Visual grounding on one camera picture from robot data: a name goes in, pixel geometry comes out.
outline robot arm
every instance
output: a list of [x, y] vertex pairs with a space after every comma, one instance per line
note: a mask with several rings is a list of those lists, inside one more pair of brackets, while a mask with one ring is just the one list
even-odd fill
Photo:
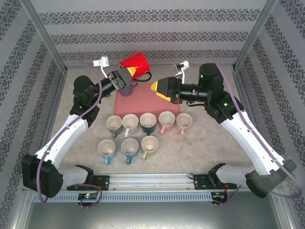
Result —
[[[108, 74], [107, 78], [101, 80], [102, 98], [128, 85], [135, 71], [136, 69], [134, 67], [130, 67], [119, 69]], [[70, 116], [68, 116], [61, 129], [41, 150], [33, 156], [27, 154], [21, 161], [24, 186], [37, 191], [36, 174], [38, 164], [50, 143], [55, 138], [58, 138], [46, 155], [40, 174], [41, 192], [50, 198], [54, 197], [62, 187], [90, 183], [90, 179], [93, 176], [93, 170], [80, 165], [71, 169], [58, 170], [65, 154], [76, 139], [91, 126], [99, 112], [99, 107], [96, 106], [71, 125], [72, 121], [86, 112], [97, 101], [99, 97], [99, 86], [98, 84], [93, 84], [87, 76], [79, 76], [74, 81], [73, 94], [74, 104], [70, 110]], [[69, 128], [59, 135], [67, 126]]]
[[200, 67], [198, 84], [183, 84], [181, 79], [167, 77], [155, 82], [151, 89], [173, 104], [187, 101], [188, 105], [191, 104], [189, 106], [204, 106], [208, 115], [228, 130], [250, 157], [254, 167], [231, 167], [220, 163], [212, 168], [209, 171], [209, 180], [214, 185], [221, 182], [248, 186], [254, 194], [263, 198], [285, 180], [287, 174], [268, 155], [252, 131], [262, 139], [277, 162], [289, 172], [295, 170], [296, 165], [292, 160], [284, 160], [263, 139], [236, 99], [243, 117], [252, 130], [246, 127], [229, 93], [224, 91], [224, 80], [215, 64], [207, 63]]

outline green mug handle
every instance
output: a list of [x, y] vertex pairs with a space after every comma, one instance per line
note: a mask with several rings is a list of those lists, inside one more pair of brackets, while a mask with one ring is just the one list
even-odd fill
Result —
[[145, 151], [144, 154], [143, 154], [142, 159], [143, 159], [143, 161], [145, 161], [147, 158], [148, 158], [148, 153]]

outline blue mug handle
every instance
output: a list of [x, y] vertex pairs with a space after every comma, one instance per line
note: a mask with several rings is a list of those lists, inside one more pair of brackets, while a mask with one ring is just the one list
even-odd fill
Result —
[[111, 162], [111, 159], [108, 156], [106, 156], [105, 157], [105, 165], [108, 166], [110, 164], [110, 162]]
[[126, 159], [126, 164], [130, 165], [131, 162], [132, 162], [132, 156], [128, 155]]
[[136, 87], [138, 85], [138, 82], [132, 81], [132, 87]]

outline pink mug handle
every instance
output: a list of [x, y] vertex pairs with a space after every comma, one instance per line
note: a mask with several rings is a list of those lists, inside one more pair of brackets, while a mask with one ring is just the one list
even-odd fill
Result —
[[164, 135], [164, 131], [165, 131], [165, 126], [162, 126], [161, 135]]

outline table surface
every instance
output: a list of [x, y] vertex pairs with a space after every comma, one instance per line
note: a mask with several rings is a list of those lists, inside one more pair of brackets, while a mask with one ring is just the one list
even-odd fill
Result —
[[[198, 83], [198, 67], [186, 70], [186, 83]], [[96, 69], [102, 79], [102, 73]], [[152, 79], [149, 83], [168, 76], [174, 76], [172, 67], [152, 67]], [[225, 72], [230, 79], [234, 94], [238, 97], [231, 69], [225, 67]], [[52, 136], [60, 129], [69, 115], [73, 103], [73, 82], [80, 76], [86, 75], [93, 82], [96, 78], [90, 70], [69, 70], [67, 80], [61, 96], [57, 111]], [[126, 156], [121, 151], [123, 134], [114, 142], [118, 154], [109, 166], [104, 164], [103, 157], [97, 152], [98, 144], [104, 139], [111, 139], [111, 133], [106, 127], [106, 120], [114, 114], [116, 92], [110, 98], [103, 98], [99, 104], [100, 112], [93, 125], [81, 135], [62, 160], [61, 167], [73, 167], [81, 164], [92, 168], [96, 174], [126, 174], [126, 173], [205, 173], [218, 163], [224, 162], [232, 166], [251, 166], [250, 158], [239, 146], [237, 141], [221, 125], [217, 124], [204, 110], [203, 107], [188, 107], [181, 105], [181, 113], [188, 113], [193, 118], [191, 129], [184, 136], [180, 136], [177, 130], [160, 135], [160, 127], [152, 134], [159, 140], [159, 148], [156, 154], [146, 161], [142, 160], [143, 149], [139, 148], [137, 156], [132, 163], [126, 165]], [[142, 131], [135, 136], [141, 145], [145, 137]]]

